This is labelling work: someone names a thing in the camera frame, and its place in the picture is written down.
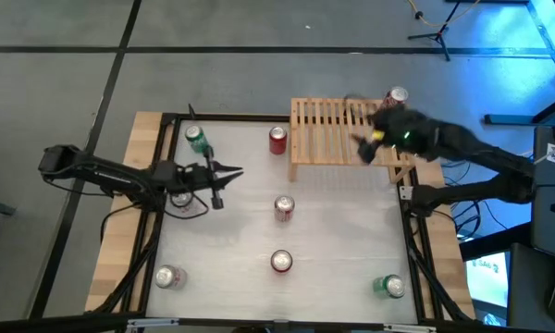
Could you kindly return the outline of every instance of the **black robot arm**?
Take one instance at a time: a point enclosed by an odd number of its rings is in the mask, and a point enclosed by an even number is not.
[[[207,166],[179,166],[172,161],[160,161],[146,169],[137,169],[93,156],[73,145],[56,145],[45,149],[39,171],[50,183],[55,179],[82,179],[98,185],[109,196],[126,195],[133,204],[150,211],[164,207],[165,193],[210,189],[213,207],[220,209],[223,203],[219,191],[242,175],[242,171],[218,178],[216,172],[241,168],[216,162],[212,147],[203,155]]]
[[[444,157],[450,161],[467,160],[498,171],[491,180],[446,188],[428,185],[413,187],[412,211],[430,216],[441,204],[498,198],[505,202],[524,204],[533,198],[534,165],[527,158],[508,153],[479,141],[463,126],[439,121],[404,105],[382,109],[369,121],[376,140],[355,136],[360,144],[358,154],[369,163],[379,146],[394,146],[403,153],[417,154],[432,161]]]

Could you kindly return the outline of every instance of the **green soda can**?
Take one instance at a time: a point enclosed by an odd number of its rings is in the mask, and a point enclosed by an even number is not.
[[[185,130],[185,139],[187,139],[195,153],[203,153],[208,146],[204,130],[197,125],[189,126]]]
[[[405,294],[405,285],[398,275],[387,275],[378,277],[372,284],[374,293],[382,298],[398,299]]]

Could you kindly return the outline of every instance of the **can lid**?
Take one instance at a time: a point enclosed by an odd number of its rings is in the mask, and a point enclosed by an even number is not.
[[[281,127],[274,127],[269,131],[269,135],[274,139],[283,139],[286,136],[286,130]]]
[[[386,284],[387,291],[391,297],[399,298],[405,294],[405,285],[399,276],[389,276]]]
[[[173,201],[173,204],[184,205],[189,200],[191,200],[191,193],[187,192],[187,193],[173,194],[171,195],[170,200]]]
[[[200,135],[201,132],[202,130],[200,129],[199,126],[193,125],[193,126],[189,126],[187,130],[185,130],[185,136],[190,139],[194,139],[194,138],[197,138],[197,136]]]
[[[294,199],[288,195],[280,195],[276,199],[275,206],[282,211],[289,211],[294,209]]]
[[[285,272],[292,266],[292,256],[286,250],[277,250],[271,256],[271,266],[278,272]]]
[[[390,90],[390,97],[392,97],[395,101],[405,102],[409,98],[409,93],[405,88],[393,87]]]
[[[156,286],[166,288],[175,280],[175,269],[169,265],[162,265],[156,271]]]

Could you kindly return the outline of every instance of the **wooden dish rack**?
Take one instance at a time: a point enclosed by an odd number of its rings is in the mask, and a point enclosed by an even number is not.
[[[292,98],[290,114],[290,181],[298,166],[359,166],[358,144],[351,134],[371,138],[367,116],[382,100]],[[390,182],[397,183],[415,167],[413,156],[380,147],[372,166],[388,167]]]

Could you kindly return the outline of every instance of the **gray floor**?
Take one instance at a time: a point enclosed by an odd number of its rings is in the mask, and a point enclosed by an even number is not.
[[[451,9],[441,0],[417,3],[433,22]],[[3,0],[0,45],[117,45],[130,7],[130,0]],[[130,43],[428,47],[405,36],[432,30],[413,20],[402,1],[239,0],[228,6],[151,0],[142,3]],[[450,26],[447,42],[544,47],[519,5],[476,7]],[[0,54],[0,201],[18,208],[14,217],[0,216],[0,320],[24,315],[65,200],[36,171],[42,149],[85,143],[112,60],[113,55]],[[532,115],[549,105],[555,100],[555,65],[549,58],[517,56],[456,55],[447,63],[440,55],[126,55],[96,153],[121,161],[136,111],[184,112],[192,103],[198,112],[287,114],[291,97],[379,98],[393,85],[408,89],[415,108],[519,154],[532,149],[531,129],[486,127],[481,117]],[[460,171],[448,175],[456,178]],[[472,166],[464,180],[492,175]],[[489,204],[505,225],[530,218],[529,206]],[[47,315],[82,312],[99,224],[109,205],[107,199],[81,200]],[[501,229],[483,214],[480,234]]]

